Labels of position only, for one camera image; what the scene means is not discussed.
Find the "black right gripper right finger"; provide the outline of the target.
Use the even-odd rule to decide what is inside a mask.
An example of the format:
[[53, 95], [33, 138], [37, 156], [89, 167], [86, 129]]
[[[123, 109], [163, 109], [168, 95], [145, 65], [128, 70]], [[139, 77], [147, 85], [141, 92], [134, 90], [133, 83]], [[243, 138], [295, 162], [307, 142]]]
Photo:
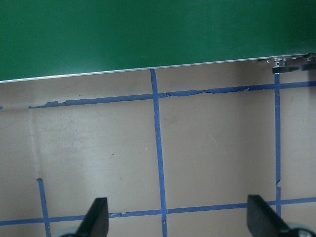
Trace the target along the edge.
[[253, 237], [288, 237], [291, 232], [260, 195], [247, 197], [247, 227]]

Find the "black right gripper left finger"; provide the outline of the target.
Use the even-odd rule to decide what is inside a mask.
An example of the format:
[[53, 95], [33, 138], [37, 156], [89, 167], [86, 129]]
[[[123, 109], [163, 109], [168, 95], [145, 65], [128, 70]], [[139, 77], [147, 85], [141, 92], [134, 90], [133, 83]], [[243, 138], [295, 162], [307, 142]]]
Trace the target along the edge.
[[106, 237], [109, 231], [109, 213], [106, 197], [98, 197], [92, 203], [77, 229], [76, 237]]

